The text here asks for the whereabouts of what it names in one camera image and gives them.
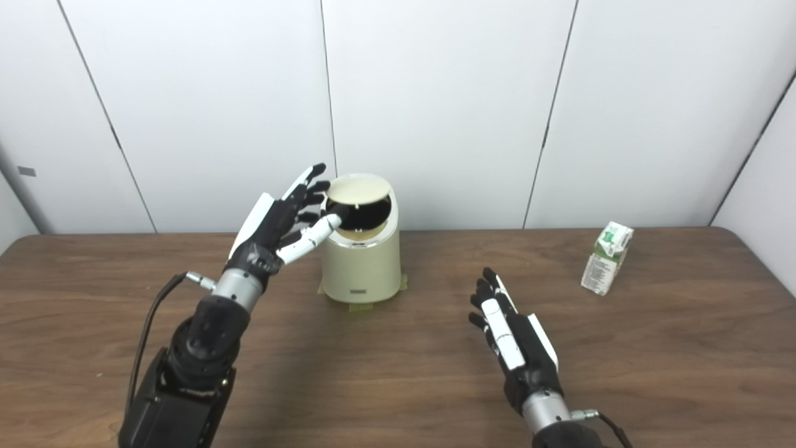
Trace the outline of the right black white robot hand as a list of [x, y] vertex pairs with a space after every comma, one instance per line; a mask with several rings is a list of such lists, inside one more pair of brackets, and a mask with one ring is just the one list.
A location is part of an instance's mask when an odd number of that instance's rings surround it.
[[549, 354], [549, 340], [538, 321], [517, 311], [499, 275], [485, 267], [476, 282], [470, 304], [477, 309], [468, 316], [485, 335], [505, 377], [504, 394], [518, 414], [532, 394], [564, 395], [557, 361]]

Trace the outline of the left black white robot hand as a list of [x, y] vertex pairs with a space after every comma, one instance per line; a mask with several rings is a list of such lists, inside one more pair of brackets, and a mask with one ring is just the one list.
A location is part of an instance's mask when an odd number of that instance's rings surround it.
[[326, 241], [348, 212], [344, 206], [307, 212], [326, 199], [330, 181], [318, 180], [325, 171], [326, 164], [307, 168], [281, 198], [263, 193], [239, 230], [223, 270], [238, 269], [264, 281]]

